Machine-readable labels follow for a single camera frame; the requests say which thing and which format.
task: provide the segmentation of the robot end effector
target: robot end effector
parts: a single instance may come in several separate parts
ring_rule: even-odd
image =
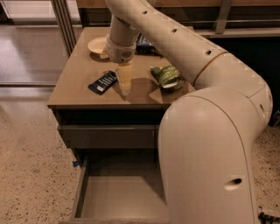
[[[133,26],[112,15],[110,33],[107,36],[106,50],[114,63],[128,62],[136,50],[139,31]]]

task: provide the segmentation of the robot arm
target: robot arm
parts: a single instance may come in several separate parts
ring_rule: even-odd
[[[172,224],[260,223],[251,150],[268,124],[272,98],[252,69],[145,0],[106,0],[113,14],[108,55],[131,60],[141,32],[198,91],[175,101],[158,150]]]

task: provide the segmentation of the white plate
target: white plate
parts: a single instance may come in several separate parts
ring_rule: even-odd
[[[90,41],[87,45],[89,51],[97,54],[103,53],[105,46],[106,46],[106,37],[95,38],[92,41]]]

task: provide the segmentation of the green bag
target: green bag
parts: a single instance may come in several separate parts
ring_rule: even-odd
[[[157,80],[161,88],[171,92],[182,88],[186,82],[174,66],[151,67],[150,73]]]

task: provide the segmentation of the screw hole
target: screw hole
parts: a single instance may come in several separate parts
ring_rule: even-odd
[[[206,51],[205,55],[210,55],[212,53],[212,51]]]
[[[238,189],[242,184],[242,179],[241,178],[235,178],[230,181],[228,181],[225,185],[226,190],[232,191],[235,189]]]
[[[260,104],[260,108],[261,108],[262,112],[264,113],[264,108],[263,108],[262,104]]]

